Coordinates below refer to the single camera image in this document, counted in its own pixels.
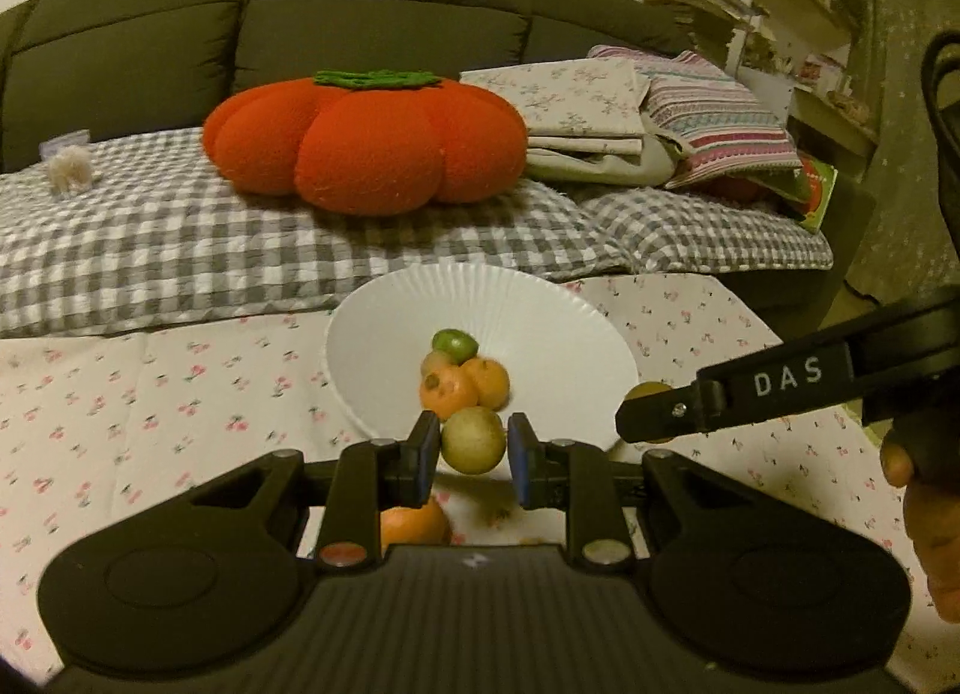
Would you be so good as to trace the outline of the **person's right hand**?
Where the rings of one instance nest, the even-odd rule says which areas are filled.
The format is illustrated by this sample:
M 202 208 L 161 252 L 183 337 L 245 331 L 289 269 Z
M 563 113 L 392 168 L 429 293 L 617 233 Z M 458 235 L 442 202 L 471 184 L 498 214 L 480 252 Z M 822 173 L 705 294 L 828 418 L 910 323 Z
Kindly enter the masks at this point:
M 960 618 L 960 557 L 958 557 L 958 494 L 923 483 L 895 429 L 880 446 L 880 468 L 887 483 L 903 489 L 903 524 L 914 554 L 926 575 L 935 611 L 942 621 Z

